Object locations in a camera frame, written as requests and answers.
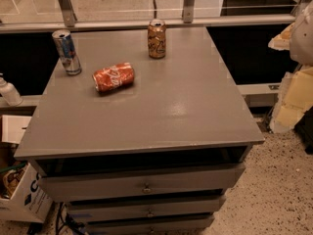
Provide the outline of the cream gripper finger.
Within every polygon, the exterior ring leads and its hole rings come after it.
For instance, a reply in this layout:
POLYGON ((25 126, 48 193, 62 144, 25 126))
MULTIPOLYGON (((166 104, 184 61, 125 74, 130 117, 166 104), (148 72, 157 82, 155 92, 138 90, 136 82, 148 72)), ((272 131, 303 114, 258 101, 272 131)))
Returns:
POLYGON ((273 37, 269 43, 268 47, 274 50, 283 51, 290 49, 290 40, 291 40, 291 32, 293 29, 294 23, 288 25, 283 31, 281 31, 278 35, 273 37))
POLYGON ((313 107, 313 68, 303 67, 295 73, 287 72, 282 79, 270 120, 274 133, 294 129, 304 114, 313 107))

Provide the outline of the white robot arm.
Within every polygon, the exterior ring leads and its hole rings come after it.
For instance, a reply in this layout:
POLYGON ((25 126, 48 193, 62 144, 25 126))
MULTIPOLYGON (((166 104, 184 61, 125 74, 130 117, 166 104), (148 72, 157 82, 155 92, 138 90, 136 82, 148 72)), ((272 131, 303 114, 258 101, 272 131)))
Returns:
POLYGON ((294 129, 313 107, 313 1, 268 46, 289 50, 291 59, 300 65, 297 71, 287 72, 283 77, 270 119, 270 129, 283 133, 294 129))

